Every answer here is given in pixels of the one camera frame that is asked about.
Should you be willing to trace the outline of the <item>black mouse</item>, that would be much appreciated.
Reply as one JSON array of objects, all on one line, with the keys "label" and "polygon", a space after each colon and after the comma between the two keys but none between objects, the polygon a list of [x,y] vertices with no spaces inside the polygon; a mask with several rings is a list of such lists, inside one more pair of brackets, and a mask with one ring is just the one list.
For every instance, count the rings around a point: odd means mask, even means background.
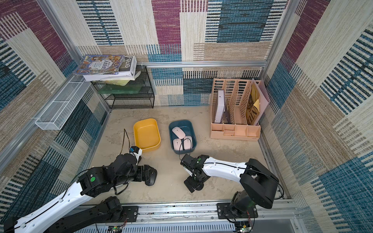
[{"label": "black mouse", "polygon": [[147,186],[153,186],[157,178],[157,170],[154,168],[149,168],[146,173],[145,184]]}]

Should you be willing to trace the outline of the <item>yellow plastic bin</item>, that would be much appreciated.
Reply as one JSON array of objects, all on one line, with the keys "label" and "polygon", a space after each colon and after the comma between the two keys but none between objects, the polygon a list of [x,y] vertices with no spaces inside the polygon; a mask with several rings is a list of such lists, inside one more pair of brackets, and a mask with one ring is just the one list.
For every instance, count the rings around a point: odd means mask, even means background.
[{"label": "yellow plastic bin", "polygon": [[135,145],[143,152],[157,150],[161,144],[161,137],[157,121],[154,118],[140,120],[134,127]]}]

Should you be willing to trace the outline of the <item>pink mouse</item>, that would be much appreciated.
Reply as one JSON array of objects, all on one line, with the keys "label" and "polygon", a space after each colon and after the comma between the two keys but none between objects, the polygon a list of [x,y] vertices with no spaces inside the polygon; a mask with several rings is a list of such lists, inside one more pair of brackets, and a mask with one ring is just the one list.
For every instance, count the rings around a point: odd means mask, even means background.
[{"label": "pink mouse", "polygon": [[183,142],[181,139],[176,138],[173,140],[173,149],[178,153],[183,149]]},{"label": "pink mouse", "polygon": [[184,139],[186,134],[180,127],[174,127],[172,128],[172,132],[179,138]]},{"label": "pink mouse", "polygon": [[183,139],[183,149],[190,150],[193,147],[193,141],[191,136],[185,136]]}]

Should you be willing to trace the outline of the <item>teal plastic bin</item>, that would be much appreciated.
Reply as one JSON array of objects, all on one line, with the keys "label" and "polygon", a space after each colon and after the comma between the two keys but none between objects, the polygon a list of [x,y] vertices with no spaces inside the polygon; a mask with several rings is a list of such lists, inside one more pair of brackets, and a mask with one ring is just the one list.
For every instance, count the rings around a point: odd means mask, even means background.
[{"label": "teal plastic bin", "polygon": [[189,120],[174,121],[169,125],[170,142],[177,154],[191,153],[197,146],[196,135]]}]

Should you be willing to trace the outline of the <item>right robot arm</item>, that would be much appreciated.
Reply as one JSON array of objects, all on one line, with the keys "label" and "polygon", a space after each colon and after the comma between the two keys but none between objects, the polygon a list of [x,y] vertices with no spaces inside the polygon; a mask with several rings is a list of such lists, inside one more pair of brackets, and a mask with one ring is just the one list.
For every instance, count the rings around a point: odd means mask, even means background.
[{"label": "right robot arm", "polygon": [[225,218],[256,218],[256,206],[273,207],[279,179],[256,159],[233,163],[207,155],[194,158],[185,154],[180,164],[189,174],[184,184],[191,193],[202,190],[211,177],[231,180],[243,187],[243,191],[236,192],[230,204],[220,211]]}]

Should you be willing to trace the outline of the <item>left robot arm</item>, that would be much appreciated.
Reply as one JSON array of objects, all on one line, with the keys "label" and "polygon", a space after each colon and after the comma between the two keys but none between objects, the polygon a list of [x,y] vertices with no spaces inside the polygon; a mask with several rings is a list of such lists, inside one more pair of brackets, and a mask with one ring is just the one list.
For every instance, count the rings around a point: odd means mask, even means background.
[{"label": "left robot arm", "polygon": [[32,213],[4,223],[6,233],[41,233],[76,207],[106,193],[118,185],[144,182],[154,185],[157,170],[149,165],[138,165],[132,154],[120,154],[108,166],[93,167],[85,171],[66,191]]}]

